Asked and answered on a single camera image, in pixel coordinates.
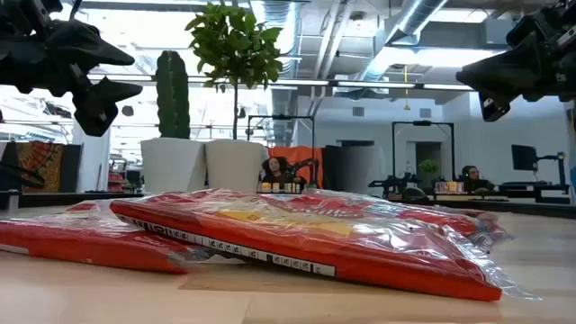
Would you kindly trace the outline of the orange patterned wall picture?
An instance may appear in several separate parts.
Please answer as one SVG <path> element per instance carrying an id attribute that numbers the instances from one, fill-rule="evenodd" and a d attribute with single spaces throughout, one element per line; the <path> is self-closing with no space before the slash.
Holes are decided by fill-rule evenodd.
<path id="1" fill-rule="evenodd" d="M 57 193 L 60 187 L 60 167 L 63 144 L 51 142 L 17 142 L 15 144 L 18 166 L 43 177 L 42 188 L 24 185 L 25 193 Z"/>

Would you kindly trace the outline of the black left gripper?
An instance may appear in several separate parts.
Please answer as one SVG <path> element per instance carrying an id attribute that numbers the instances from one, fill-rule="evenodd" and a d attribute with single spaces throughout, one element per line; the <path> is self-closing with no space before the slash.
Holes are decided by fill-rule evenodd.
<path id="1" fill-rule="evenodd" d="M 135 59 L 103 40 L 93 25 L 50 18 L 71 0 L 0 0 L 0 85 L 23 94 L 35 88 L 74 95 L 74 116 L 88 136 L 102 137 L 118 115 L 117 103 L 139 95 L 141 85 L 104 77 L 86 85 L 79 66 L 129 66 Z"/>

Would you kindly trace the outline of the white round plant pot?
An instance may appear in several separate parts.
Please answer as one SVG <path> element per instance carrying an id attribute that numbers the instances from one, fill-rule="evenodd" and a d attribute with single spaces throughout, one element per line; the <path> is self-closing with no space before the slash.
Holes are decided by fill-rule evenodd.
<path id="1" fill-rule="evenodd" d="M 255 193 L 265 147 L 239 139 L 216 139 L 205 144 L 208 184 L 211 189 Z"/>

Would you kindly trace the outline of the green leafy potted tree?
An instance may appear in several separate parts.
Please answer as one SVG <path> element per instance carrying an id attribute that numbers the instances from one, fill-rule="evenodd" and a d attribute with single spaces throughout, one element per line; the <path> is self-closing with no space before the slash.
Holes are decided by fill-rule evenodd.
<path id="1" fill-rule="evenodd" d="M 185 26 L 193 39 L 189 48 L 199 59 L 197 71 L 205 87 L 233 92 L 232 138 L 238 137 L 239 88 L 267 88 L 283 71 L 281 51 L 275 46 L 281 27 L 267 27 L 241 7 L 208 3 Z"/>

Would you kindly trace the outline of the orange cloth backdrop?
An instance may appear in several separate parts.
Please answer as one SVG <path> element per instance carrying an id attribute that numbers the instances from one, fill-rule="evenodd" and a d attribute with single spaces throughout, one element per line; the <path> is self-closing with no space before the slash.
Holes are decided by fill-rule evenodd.
<path id="1" fill-rule="evenodd" d="M 314 168 L 305 165 L 296 171 L 296 175 L 305 179 L 308 184 L 314 183 L 319 188 L 323 187 L 322 148 L 308 146 L 273 147 L 268 149 L 268 155 L 270 157 L 286 158 L 288 163 L 294 167 L 304 160 L 314 158 L 317 162 Z"/>

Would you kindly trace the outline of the red popcorn bag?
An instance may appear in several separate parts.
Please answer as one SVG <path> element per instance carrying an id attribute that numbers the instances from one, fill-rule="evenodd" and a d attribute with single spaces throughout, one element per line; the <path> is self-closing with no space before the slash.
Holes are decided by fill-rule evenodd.
<path id="1" fill-rule="evenodd" d="M 111 210 L 150 232 L 306 274 L 483 302 L 530 298 L 490 251 L 448 226 L 303 193 L 162 193 Z"/>
<path id="2" fill-rule="evenodd" d="M 339 201 L 374 215 L 448 226 L 469 239 L 484 252 L 489 252 L 495 245 L 514 238 L 500 226 L 498 214 L 492 211 L 391 202 L 364 194 L 324 189 L 306 188 L 302 193 L 322 200 Z"/>
<path id="3" fill-rule="evenodd" d="M 61 212 L 0 219 L 0 250 L 95 266 L 186 272 L 194 245 L 119 220 L 109 204 L 84 201 Z"/>

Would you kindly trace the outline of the black computer monitor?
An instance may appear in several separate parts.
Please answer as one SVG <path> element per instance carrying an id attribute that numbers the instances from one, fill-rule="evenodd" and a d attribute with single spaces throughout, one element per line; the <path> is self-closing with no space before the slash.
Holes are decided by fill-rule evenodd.
<path id="1" fill-rule="evenodd" d="M 537 171 L 538 157 L 536 148 L 523 145 L 511 146 L 512 165 L 518 171 Z"/>

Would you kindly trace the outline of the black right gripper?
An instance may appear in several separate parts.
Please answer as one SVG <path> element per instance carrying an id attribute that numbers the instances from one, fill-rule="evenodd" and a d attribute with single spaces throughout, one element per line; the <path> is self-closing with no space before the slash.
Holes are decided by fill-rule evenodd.
<path id="1" fill-rule="evenodd" d="M 558 0 L 521 18 L 507 34 L 513 48 L 462 67 L 458 82 L 479 92 L 481 117 L 495 122 L 512 96 L 576 100 L 576 0 Z"/>

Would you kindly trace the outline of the white hexagonal plant pot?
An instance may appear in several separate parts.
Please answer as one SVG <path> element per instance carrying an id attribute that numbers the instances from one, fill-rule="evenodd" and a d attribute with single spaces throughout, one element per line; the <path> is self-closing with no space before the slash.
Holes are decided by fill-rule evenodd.
<path id="1" fill-rule="evenodd" d="M 205 188 L 205 147 L 190 139 L 156 138 L 140 143 L 142 172 L 150 194 Z"/>

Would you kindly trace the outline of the green column cactus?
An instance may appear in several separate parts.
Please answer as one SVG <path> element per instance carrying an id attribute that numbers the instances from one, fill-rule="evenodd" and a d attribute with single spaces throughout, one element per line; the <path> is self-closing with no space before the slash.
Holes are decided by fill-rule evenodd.
<path id="1" fill-rule="evenodd" d="M 190 139 L 190 105 L 185 62 L 176 51 L 157 58 L 158 129 L 162 138 Z"/>

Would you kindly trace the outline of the silver ventilation duct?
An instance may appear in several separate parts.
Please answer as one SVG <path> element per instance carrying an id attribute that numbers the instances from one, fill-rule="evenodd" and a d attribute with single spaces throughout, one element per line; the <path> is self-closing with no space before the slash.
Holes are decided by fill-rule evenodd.
<path id="1" fill-rule="evenodd" d="M 413 53 L 401 46 L 419 44 L 420 34 L 448 0 L 404 0 L 400 11 L 384 22 L 380 35 L 375 36 L 375 53 L 357 81 L 377 81 L 392 65 L 409 59 Z"/>

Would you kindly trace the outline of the person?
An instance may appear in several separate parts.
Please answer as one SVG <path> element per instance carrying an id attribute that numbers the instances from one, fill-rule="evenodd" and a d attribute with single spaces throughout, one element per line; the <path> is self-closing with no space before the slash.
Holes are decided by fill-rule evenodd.
<path id="1" fill-rule="evenodd" d="M 261 164 L 261 167 L 264 174 L 260 176 L 260 181 L 263 183 L 284 185 L 294 179 L 288 171 L 288 160 L 285 157 L 270 157 Z"/>
<path id="2" fill-rule="evenodd" d="M 489 180 L 481 179 L 479 169 L 476 166 L 464 166 L 461 180 L 467 193 L 491 192 L 495 187 Z"/>

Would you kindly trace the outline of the black rectangular stand frame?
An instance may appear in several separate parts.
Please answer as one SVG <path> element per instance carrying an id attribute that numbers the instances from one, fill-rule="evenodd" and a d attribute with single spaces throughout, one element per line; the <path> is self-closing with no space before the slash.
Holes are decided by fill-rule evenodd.
<path id="1" fill-rule="evenodd" d="M 251 121 L 255 118 L 260 120 L 271 119 L 276 121 L 292 121 L 292 120 L 309 120 L 311 122 L 311 166 L 310 166 L 310 181 L 309 186 L 318 186 L 318 163 L 316 162 L 316 129 L 315 129 L 315 118 L 313 116 L 305 115 L 285 115 L 285 114 L 272 114 L 272 115 L 249 115 L 247 117 L 247 141 L 250 141 L 251 131 Z"/>
<path id="2" fill-rule="evenodd" d="M 396 176 L 396 131 L 395 128 L 399 124 L 406 124 L 415 127 L 431 127 L 432 125 L 436 125 L 440 130 L 442 130 L 442 126 L 447 126 L 450 129 L 450 167 L 451 167 L 451 178 L 455 180 L 457 178 L 456 170 L 455 170 L 455 125 L 452 122 L 436 122 L 430 120 L 421 120 L 421 121 L 393 121 L 391 123 L 391 159 L 392 159 L 392 175 L 389 176 L 390 179 L 393 179 L 390 188 L 398 194 L 401 190 L 405 189 L 407 184 L 410 183 L 410 180 L 405 180 L 404 178 L 398 178 Z"/>

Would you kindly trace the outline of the small green background plant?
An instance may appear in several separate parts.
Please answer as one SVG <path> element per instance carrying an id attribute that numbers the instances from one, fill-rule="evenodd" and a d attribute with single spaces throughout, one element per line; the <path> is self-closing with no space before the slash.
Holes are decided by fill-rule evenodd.
<path id="1" fill-rule="evenodd" d="M 424 175 L 438 176 L 440 174 L 440 166 L 433 159 L 425 159 L 418 164 L 418 171 Z"/>

